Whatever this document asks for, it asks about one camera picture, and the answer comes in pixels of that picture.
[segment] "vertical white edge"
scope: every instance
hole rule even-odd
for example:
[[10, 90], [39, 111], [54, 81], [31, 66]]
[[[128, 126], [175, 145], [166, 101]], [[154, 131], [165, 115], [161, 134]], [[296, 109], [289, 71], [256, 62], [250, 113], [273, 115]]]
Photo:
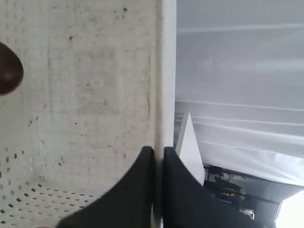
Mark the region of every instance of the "vertical white edge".
[[156, 193], [153, 227], [161, 227], [163, 151], [173, 146], [176, 72], [176, 0], [156, 1]]

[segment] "bright light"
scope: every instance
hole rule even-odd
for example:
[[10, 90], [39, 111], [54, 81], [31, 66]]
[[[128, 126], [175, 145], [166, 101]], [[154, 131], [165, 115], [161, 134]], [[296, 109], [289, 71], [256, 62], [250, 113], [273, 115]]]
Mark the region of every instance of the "bright light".
[[304, 191], [283, 201], [275, 221], [276, 228], [304, 227]]

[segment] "dirt spot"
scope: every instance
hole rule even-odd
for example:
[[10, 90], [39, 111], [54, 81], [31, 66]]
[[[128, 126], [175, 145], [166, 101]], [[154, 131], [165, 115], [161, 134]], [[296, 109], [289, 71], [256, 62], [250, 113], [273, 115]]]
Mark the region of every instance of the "dirt spot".
[[28, 127], [31, 126], [33, 124], [33, 121], [31, 120], [29, 123], [28, 123]]

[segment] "black curved edge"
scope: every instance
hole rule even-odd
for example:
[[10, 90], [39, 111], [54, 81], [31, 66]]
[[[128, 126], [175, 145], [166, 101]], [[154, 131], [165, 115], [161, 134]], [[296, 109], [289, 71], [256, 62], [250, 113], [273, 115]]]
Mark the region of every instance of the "black curved edge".
[[111, 190], [61, 220], [57, 228], [149, 228], [155, 191], [154, 163], [153, 149], [143, 147], [132, 167]]
[[213, 197], [194, 179], [171, 147], [165, 148], [162, 178], [164, 228], [263, 227]]

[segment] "white plastic surface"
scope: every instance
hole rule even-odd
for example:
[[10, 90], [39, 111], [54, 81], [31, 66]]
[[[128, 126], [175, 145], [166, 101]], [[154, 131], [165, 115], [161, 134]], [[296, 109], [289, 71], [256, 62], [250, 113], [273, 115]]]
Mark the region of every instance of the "white plastic surface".
[[203, 186], [205, 169], [190, 113], [185, 113], [182, 119], [180, 134], [176, 144], [176, 153], [192, 176]]
[[25, 68], [21, 87], [0, 97], [2, 228], [54, 226], [115, 185], [142, 146], [172, 145], [175, 68], [165, 85], [157, 9], [153, 0], [0, 1], [0, 41]]
[[304, 185], [303, 7], [178, 1], [176, 121], [191, 113], [204, 162]]

